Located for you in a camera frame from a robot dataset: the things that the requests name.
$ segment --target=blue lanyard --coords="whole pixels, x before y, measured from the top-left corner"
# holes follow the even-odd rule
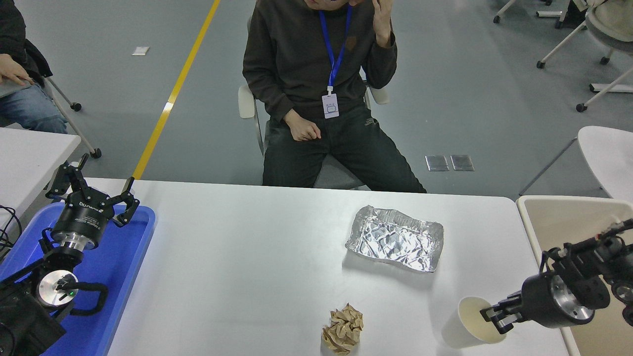
[[[339,53],[339,57],[338,59],[336,59],[336,62],[334,61],[334,51],[332,50],[332,45],[330,43],[330,35],[327,32],[327,23],[325,23],[325,14],[323,14],[322,10],[319,11],[318,14],[321,17],[321,28],[323,29],[323,37],[325,38],[327,54],[330,56],[330,64],[332,65],[332,71],[330,72],[330,80],[327,82],[327,94],[332,95],[332,91],[334,90],[334,80],[336,79],[336,75],[339,73],[339,69],[341,68],[341,63],[343,62],[343,53],[345,52],[345,42],[348,39],[349,24],[352,19],[352,7],[348,5],[348,19],[345,22],[345,38],[343,39],[341,52]]]

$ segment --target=aluminum foil tray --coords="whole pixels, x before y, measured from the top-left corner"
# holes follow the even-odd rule
[[[356,213],[345,247],[381,262],[434,272],[444,246],[444,226],[370,205]]]

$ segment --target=man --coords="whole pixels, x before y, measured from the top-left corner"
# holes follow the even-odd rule
[[[393,0],[258,0],[243,74],[270,114],[263,183],[311,188],[330,153],[372,190],[426,193],[366,108],[396,71]]]
[[[26,40],[22,14],[13,0],[0,0],[0,89],[8,81],[19,85],[17,91],[0,98],[0,116],[25,129],[66,134],[66,119],[42,90],[42,75],[52,73],[41,53]]]

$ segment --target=gray floor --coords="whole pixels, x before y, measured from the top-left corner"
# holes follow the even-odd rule
[[[556,30],[553,19],[535,11],[560,10],[563,1],[551,7],[519,1],[493,24],[504,3],[394,5],[399,68],[387,87],[392,102],[375,107],[374,116],[431,193],[514,200],[581,127],[633,131],[631,94],[608,94],[585,113],[575,111],[592,96],[591,82],[611,82],[633,65],[631,58],[617,53],[600,65],[606,48],[583,31],[538,70],[537,60],[571,29]],[[84,175],[129,177],[213,1],[16,4],[57,84],[83,104],[74,114],[81,129],[103,152]],[[142,179],[261,184],[254,125],[237,112],[252,8],[251,0],[220,3]],[[131,56],[136,46],[151,49]],[[425,155],[470,155],[475,171],[429,172]],[[577,146],[528,193],[606,196]]]

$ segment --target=yellow floor line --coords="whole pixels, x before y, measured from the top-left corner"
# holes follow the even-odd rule
[[[169,114],[171,114],[173,105],[176,102],[176,99],[178,98],[180,89],[182,88],[182,84],[185,82],[185,79],[187,78],[187,74],[189,74],[189,69],[191,69],[191,65],[194,63],[194,60],[196,59],[198,49],[200,49],[200,45],[202,44],[204,35],[206,35],[206,32],[209,29],[209,25],[211,24],[213,16],[215,15],[215,11],[218,9],[218,5],[220,5],[220,0],[215,0],[213,2],[213,6],[211,7],[211,10],[209,10],[209,14],[207,15],[206,20],[204,21],[204,24],[202,25],[202,28],[200,29],[200,33],[198,33],[196,41],[193,47],[191,48],[191,52],[189,52],[189,57],[187,57],[187,61],[185,62],[185,65],[182,67],[182,70],[180,71],[180,75],[178,76],[178,80],[176,80],[176,84],[174,85],[172,89],[172,93],[169,95],[169,100],[165,104],[163,113],[160,115],[160,118],[158,119],[158,123],[156,124],[156,127],[154,128],[154,132],[152,133],[152,136],[149,138],[149,141],[147,142],[147,146],[145,146],[145,150],[143,151],[143,154],[141,155],[141,159],[137,163],[136,169],[134,170],[134,173],[132,174],[134,179],[141,179],[143,172],[145,171],[145,168],[147,167],[147,163],[150,157],[152,156],[152,152],[154,151],[154,148],[156,147],[156,143],[158,142],[158,139],[161,133],[163,132],[163,128],[165,128],[165,124],[167,123]]]

